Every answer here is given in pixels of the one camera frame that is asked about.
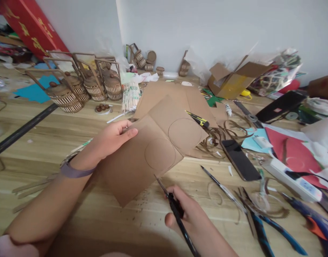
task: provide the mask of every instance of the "black scissors handle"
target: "black scissors handle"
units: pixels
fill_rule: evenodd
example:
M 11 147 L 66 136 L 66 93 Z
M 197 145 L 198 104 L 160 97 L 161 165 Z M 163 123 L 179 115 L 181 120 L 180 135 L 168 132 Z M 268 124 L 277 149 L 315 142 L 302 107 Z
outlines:
M 170 203 L 170 208 L 176 218 L 179 229 L 181 230 L 184 240 L 186 241 L 187 245 L 189 246 L 190 251 L 192 252 L 194 257 L 201 257 L 201 255 L 196 250 L 193 242 L 191 241 L 191 239 L 188 235 L 188 232 L 185 229 L 183 222 L 181 220 L 184 215 L 184 210 L 182 209 L 179 201 L 176 201 L 174 199 L 174 195 L 172 193 L 169 193 L 169 203 Z

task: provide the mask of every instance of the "circle drawn on cardboard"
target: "circle drawn on cardboard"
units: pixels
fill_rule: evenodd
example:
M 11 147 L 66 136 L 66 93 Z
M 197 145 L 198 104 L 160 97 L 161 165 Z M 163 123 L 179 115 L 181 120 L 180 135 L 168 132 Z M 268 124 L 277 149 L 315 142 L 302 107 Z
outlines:
M 196 126 L 196 121 L 181 118 L 171 124 L 168 135 L 171 143 L 177 148 L 192 149 L 200 142 L 201 129 Z
M 145 149 L 147 164 L 157 170 L 167 170 L 175 162 L 176 152 L 170 141 L 158 138 L 151 141 Z

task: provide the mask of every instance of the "white wall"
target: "white wall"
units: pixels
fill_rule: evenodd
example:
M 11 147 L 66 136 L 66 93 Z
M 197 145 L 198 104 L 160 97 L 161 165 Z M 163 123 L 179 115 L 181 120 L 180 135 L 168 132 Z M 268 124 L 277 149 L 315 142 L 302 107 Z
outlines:
M 115 0 L 36 0 L 71 52 L 123 54 Z
M 118 0 L 123 44 L 155 50 L 156 65 L 177 71 L 189 46 L 208 67 L 219 56 L 295 47 L 302 84 L 328 75 L 328 0 Z

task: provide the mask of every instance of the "red box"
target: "red box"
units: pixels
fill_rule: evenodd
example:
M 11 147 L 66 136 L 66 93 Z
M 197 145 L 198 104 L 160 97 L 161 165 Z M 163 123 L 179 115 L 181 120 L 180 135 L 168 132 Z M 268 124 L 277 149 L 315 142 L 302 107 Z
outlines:
M 46 50 L 68 52 L 35 0 L 0 0 L 0 14 L 37 58 L 49 56 Z

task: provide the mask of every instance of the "fingernail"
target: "fingernail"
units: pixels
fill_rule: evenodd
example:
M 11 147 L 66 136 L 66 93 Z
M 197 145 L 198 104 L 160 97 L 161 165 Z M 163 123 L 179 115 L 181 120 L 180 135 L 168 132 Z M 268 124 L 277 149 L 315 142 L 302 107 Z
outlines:
M 129 131 L 130 136 L 135 136 L 136 134 L 138 134 L 138 130 L 136 128 L 133 128 Z

